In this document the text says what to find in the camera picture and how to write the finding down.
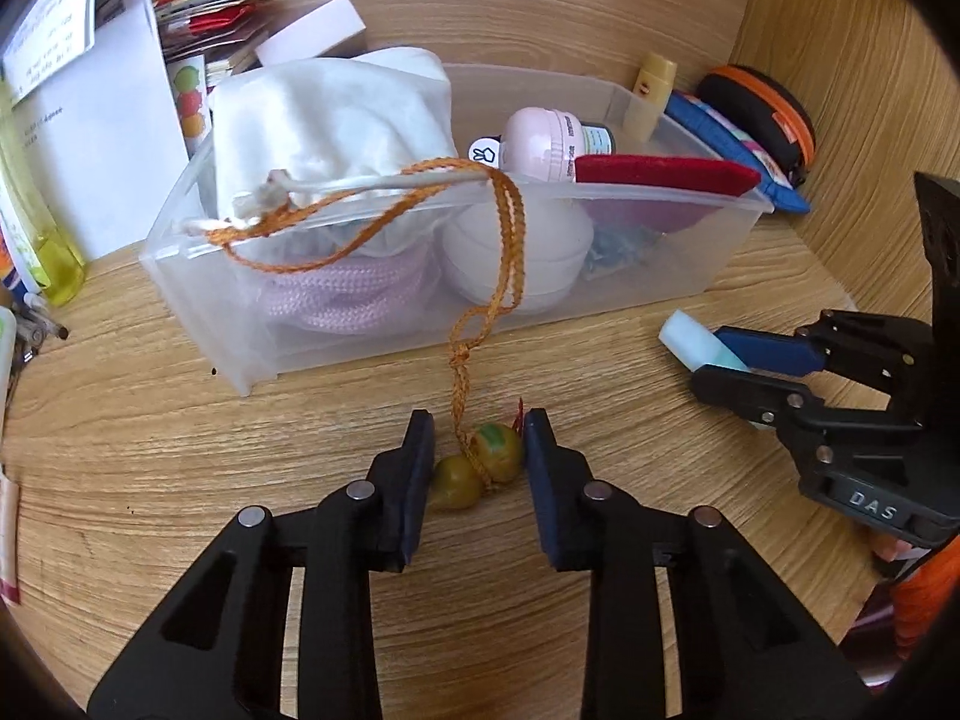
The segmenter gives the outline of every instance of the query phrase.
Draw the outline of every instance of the lavender rope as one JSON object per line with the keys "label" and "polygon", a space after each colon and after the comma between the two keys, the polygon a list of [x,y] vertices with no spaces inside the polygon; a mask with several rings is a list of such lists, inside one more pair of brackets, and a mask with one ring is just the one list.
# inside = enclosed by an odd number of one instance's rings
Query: lavender rope
{"label": "lavender rope", "polygon": [[359,335],[394,322],[426,281],[430,245],[392,257],[347,257],[305,274],[271,275],[257,302],[268,317]]}

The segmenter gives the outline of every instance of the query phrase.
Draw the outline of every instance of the screw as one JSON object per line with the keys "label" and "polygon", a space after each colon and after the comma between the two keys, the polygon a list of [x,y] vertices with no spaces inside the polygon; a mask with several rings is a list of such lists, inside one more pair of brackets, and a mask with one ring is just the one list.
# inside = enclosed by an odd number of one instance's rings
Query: screw
{"label": "screw", "polygon": [[366,479],[357,479],[347,485],[347,496],[355,501],[365,501],[376,491],[373,482]]}
{"label": "screw", "polygon": [[240,509],[240,514],[237,514],[237,522],[245,528],[256,528],[266,518],[267,512],[261,506],[248,506]]}
{"label": "screw", "polygon": [[698,506],[693,509],[693,518],[698,525],[703,525],[704,528],[715,528],[723,522],[723,514],[717,512],[717,509],[712,506]]}
{"label": "screw", "polygon": [[584,485],[584,495],[592,501],[606,501],[613,495],[613,488],[606,482],[594,479]]}

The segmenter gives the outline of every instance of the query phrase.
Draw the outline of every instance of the pink bottle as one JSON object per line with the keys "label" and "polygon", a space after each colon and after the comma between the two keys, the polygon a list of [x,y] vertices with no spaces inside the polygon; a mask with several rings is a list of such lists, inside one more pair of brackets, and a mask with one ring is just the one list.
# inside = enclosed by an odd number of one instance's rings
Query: pink bottle
{"label": "pink bottle", "polygon": [[575,181],[577,157],[613,151],[613,137],[606,127],[581,124],[565,111],[521,108],[503,128],[500,169],[541,181]]}

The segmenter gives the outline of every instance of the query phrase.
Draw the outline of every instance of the blue gripper pad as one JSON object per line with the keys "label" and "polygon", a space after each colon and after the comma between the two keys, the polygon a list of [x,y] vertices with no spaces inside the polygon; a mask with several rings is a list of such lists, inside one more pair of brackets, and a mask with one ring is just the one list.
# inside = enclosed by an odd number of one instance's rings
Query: blue gripper pad
{"label": "blue gripper pad", "polygon": [[403,502],[402,532],[400,552],[406,565],[413,560],[419,547],[421,528],[424,526],[426,496],[433,475],[434,432],[433,418],[429,413],[418,410],[411,417],[407,435],[403,438],[404,449],[414,454],[414,466],[407,485],[406,499]]}
{"label": "blue gripper pad", "polygon": [[523,446],[536,528],[547,560],[558,571],[592,568],[596,538],[578,506],[584,485],[593,479],[587,459],[557,445],[543,409],[531,409],[523,420]]}
{"label": "blue gripper pad", "polygon": [[787,376],[805,376],[827,365],[827,357],[807,338],[781,336],[742,327],[721,327],[715,333],[747,367]]}

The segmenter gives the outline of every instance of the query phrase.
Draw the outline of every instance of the blue pouch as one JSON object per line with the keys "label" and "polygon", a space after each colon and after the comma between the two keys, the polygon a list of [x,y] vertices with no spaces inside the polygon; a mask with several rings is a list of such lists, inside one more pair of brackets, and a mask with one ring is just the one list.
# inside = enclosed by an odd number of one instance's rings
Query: blue pouch
{"label": "blue pouch", "polygon": [[810,204],[791,185],[773,158],[746,132],[692,95],[674,92],[666,104],[666,115],[695,135],[724,159],[760,172],[762,191],[774,207],[791,214],[805,214]]}

